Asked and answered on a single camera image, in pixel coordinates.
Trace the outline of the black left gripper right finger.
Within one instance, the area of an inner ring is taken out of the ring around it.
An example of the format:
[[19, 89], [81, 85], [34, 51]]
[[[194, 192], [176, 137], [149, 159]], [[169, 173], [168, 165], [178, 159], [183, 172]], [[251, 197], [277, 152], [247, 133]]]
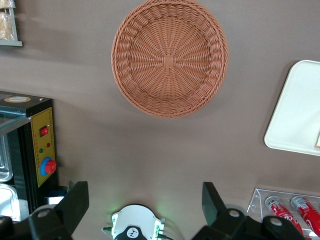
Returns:
[[266, 216], [262, 222], [242, 211], [227, 208], [212, 182], [202, 184], [202, 211], [207, 225], [194, 240], [303, 240], [305, 237], [287, 219]]

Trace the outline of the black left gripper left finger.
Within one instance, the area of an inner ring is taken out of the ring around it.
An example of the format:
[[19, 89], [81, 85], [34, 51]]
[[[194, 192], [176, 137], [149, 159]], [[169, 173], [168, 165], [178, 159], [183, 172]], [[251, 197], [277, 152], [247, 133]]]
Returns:
[[33, 240], [71, 240], [89, 208], [87, 181], [77, 182], [56, 205], [44, 205], [28, 218]]

